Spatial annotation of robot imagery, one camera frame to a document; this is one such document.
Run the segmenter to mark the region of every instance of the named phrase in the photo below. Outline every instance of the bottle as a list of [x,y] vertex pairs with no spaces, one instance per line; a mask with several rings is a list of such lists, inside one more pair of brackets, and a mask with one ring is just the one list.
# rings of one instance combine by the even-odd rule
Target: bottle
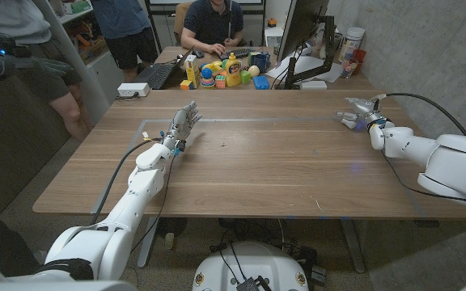
[[237,86],[240,84],[240,67],[242,63],[236,59],[235,54],[231,53],[226,62],[226,85]]
[[362,38],[364,37],[365,30],[360,27],[350,27],[346,32],[345,41],[341,47],[339,53],[339,62],[343,62],[345,59],[350,59],[355,49],[361,46]]

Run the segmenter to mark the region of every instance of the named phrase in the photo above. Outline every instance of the wooden table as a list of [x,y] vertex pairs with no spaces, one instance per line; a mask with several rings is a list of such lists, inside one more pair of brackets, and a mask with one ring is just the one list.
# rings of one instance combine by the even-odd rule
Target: wooden table
[[[167,131],[176,110],[196,100],[204,120],[175,161],[164,217],[462,219],[466,206],[405,191],[364,129],[349,130],[334,111],[344,97],[382,91],[152,91],[117,101],[34,204],[38,213],[89,214],[128,147]],[[392,100],[383,113],[421,134]],[[102,213],[127,188],[138,150],[125,162]],[[415,188],[421,170],[394,161]],[[158,213],[163,193],[146,207]]]
[[[241,48],[227,48],[228,50],[235,50]],[[276,65],[276,58],[277,56],[273,53],[273,47],[255,47],[255,50],[260,50],[261,52],[269,52],[271,53],[271,66],[269,67],[268,71],[274,68]],[[156,59],[155,62],[157,63],[165,63],[168,61],[174,60],[178,54],[185,54],[188,50],[182,47],[166,47],[159,57]],[[248,58],[244,57],[240,59],[242,61],[242,65],[248,65]],[[197,64],[209,64],[212,61],[219,61],[218,57],[215,54],[205,53],[203,58],[197,59]],[[266,76],[269,80],[269,84],[272,84],[274,78],[270,76]],[[184,76],[184,67],[178,70],[175,74],[172,75],[171,79],[167,81],[165,85],[165,89],[180,89],[180,83],[185,80]],[[373,86],[367,81],[367,79],[362,74],[353,75],[351,78],[338,78],[335,82],[327,82],[327,86],[329,90],[373,90]],[[255,85],[253,82],[249,82],[247,84],[240,84],[233,87],[227,87],[227,90],[245,90],[245,89],[255,89]]]

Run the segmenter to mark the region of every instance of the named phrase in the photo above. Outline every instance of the person's hand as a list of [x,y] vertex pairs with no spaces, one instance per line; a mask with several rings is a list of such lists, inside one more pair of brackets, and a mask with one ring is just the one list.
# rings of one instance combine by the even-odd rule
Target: person's hand
[[217,53],[221,55],[226,52],[226,48],[224,48],[222,44],[208,44],[208,48],[206,51],[208,53]]
[[232,40],[231,38],[226,38],[224,40],[224,44],[226,46],[236,46],[237,44],[239,44],[239,42],[237,40]]

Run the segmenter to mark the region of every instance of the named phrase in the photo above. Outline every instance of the wall outlet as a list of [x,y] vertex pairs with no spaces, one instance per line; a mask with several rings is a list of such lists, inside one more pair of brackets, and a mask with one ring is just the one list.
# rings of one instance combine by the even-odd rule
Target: wall outlet
[[132,97],[134,93],[138,93],[139,96],[145,97],[149,94],[150,87],[147,83],[122,83],[118,87],[118,93],[120,97]]

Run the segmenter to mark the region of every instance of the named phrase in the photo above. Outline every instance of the white robotic arm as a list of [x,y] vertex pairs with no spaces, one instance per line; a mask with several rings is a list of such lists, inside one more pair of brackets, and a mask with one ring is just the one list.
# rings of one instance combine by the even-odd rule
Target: white robotic arm
[[371,145],[389,158],[407,158],[426,169],[418,183],[434,194],[466,199],[466,137],[443,134],[433,140],[415,137],[413,130],[395,125],[380,113],[378,95],[372,100],[346,98],[354,110],[336,112],[342,123],[353,129],[358,121],[366,124]]
[[64,231],[33,280],[116,280],[125,269],[133,237],[147,203],[163,188],[165,166],[184,150],[185,139],[201,118],[195,102],[181,108],[161,143],[141,153],[129,187],[111,213],[92,226]]

